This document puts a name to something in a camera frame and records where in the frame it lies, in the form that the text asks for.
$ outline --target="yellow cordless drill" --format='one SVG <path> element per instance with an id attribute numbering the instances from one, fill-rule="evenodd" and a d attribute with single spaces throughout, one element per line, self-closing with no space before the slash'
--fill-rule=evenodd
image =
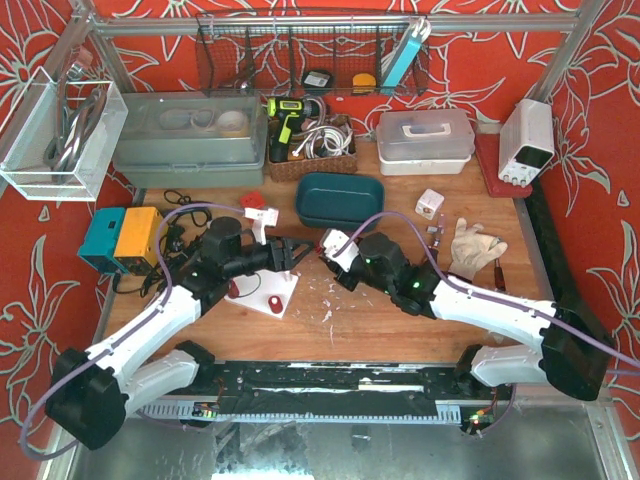
<path id="1" fill-rule="evenodd" d="M 267 114 L 280 120 L 278 130 L 269 143 L 269 159 L 274 163 L 287 161 L 291 134 L 302 129 L 307 117 L 319 114 L 318 105 L 309 100 L 287 97 L 272 97 L 267 101 Z"/>

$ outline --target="clear acrylic box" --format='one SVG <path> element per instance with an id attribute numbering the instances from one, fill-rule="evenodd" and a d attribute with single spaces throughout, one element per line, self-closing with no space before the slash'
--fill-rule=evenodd
<path id="1" fill-rule="evenodd" d="M 44 162 L 45 150 L 54 136 L 56 82 L 44 69 L 39 68 L 23 90 L 37 95 L 37 101 L 16 141 L 0 163 L 0 175 L 27 200 L 91 202 L 98 198 L 127 117 L 127 106 L 116 85 L 109 80 L 69 82 L 69 105 L 73 108 L 96 87 L 107 91 L 104 110 L 75 167 L 65 172 L 54 172 Z M 7 115 L 7 120 L 14 109 Z"/>

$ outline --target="white power supply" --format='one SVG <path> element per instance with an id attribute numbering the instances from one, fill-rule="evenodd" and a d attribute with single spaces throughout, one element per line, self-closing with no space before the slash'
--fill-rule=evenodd
<path id="1" fill-rule="evenodd" d="M 521 100 L 500 129 L 498 178 L 526 187 L 553 157 L 551 106 Z"/>

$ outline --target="yellow box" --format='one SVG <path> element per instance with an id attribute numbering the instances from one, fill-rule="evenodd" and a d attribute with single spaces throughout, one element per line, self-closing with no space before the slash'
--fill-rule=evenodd
<path id="1" fill-rule="evenodd" d="M 162 215 L 156 207 L 128 208 L 116 244 L 114 257 L 131 275 L 148 275 L 158 258 L 153 246 Z M 162 235 L 167 233 L 163 227 Z"/>

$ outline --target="wicker basket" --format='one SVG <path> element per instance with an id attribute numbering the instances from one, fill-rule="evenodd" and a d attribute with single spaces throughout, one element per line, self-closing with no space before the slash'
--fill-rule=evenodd
<path id="1" fill-rule="evenodd" d="M 351 125 L 351 120 L 347 115 L 338 115 L 333 122 L 334 125 L 343 125 L 344 123 Z M 349 152 L 349 155 L 340 157 L 311 158 L 282 163 L 272 163 L 269 161 L 267 162 L 269 165 L 269 174 L 274 182 L 290 182 L 299 180 L 305 174 L 311 172 L 355 173 L 358 171 L 355 139 L 351 140 Z"/>

